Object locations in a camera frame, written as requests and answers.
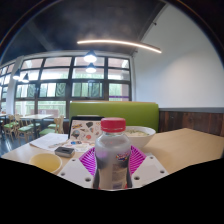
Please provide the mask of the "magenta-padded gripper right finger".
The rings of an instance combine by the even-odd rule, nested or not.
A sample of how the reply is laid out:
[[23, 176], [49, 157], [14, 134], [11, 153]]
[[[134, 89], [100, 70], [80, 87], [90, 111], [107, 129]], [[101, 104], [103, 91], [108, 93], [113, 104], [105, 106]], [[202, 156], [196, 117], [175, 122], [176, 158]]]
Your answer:
[[168, 175], [152, 153], [145, 155], [136, 147], [131, 148], [129, 172], [133, 188], [143, 187]]

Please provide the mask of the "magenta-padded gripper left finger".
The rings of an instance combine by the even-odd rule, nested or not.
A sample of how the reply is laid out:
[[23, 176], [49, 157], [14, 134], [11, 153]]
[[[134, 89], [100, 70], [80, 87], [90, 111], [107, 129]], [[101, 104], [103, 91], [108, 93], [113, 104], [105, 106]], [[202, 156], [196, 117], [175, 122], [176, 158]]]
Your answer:
[[96, 172], [94, 149], [91, 148], [79, 158], [72, 158], [58, 176], [84, 188], [92, 188]]

